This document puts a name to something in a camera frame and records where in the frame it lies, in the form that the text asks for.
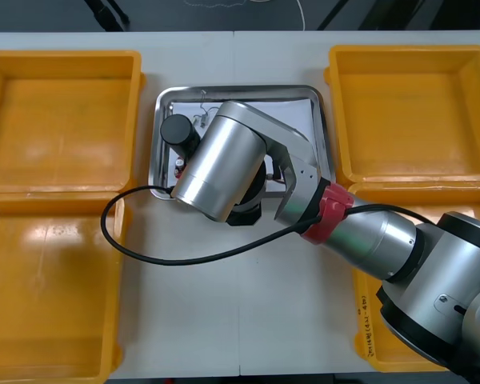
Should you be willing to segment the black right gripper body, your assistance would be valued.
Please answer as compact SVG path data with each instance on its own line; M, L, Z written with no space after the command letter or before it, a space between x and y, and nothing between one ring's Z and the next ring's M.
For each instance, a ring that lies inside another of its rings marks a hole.
M227 218L227 224L229 226L253 226L261 216L262 208L260 206L243 212L232 211Z

